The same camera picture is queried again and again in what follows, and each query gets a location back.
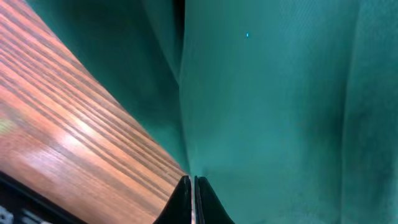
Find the green cloth garment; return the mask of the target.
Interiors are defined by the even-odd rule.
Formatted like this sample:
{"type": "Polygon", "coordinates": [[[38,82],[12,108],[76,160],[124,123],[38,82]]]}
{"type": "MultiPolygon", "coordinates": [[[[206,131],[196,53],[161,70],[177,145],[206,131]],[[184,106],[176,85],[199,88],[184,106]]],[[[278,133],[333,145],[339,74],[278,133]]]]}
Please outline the green cloth garment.
{"type": "Polygon", "coordinates": [[[397,222],[397,1],[29,5],[234,222],[397,222]]]}

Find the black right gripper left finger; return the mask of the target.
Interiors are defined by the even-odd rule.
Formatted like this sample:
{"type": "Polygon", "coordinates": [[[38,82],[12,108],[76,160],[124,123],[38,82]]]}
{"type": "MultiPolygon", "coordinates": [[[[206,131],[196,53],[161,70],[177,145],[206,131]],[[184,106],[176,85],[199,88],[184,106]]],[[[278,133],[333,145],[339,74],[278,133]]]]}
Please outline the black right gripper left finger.
{"type": "Polygon", "coordinates": [[[192,186],[189,176],[182,176],[154,224],[191,224],[192,186]]]}

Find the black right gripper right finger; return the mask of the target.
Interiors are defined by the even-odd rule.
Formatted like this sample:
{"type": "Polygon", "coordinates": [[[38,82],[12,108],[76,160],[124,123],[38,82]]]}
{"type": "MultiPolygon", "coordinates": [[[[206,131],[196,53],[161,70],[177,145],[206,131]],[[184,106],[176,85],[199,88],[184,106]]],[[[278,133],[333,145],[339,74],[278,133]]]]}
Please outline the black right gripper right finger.
{"type": "Polygon", "coordinates": [[[197,224],[234,224],[207,178],[195,176],[194,201],[197,224]]]}

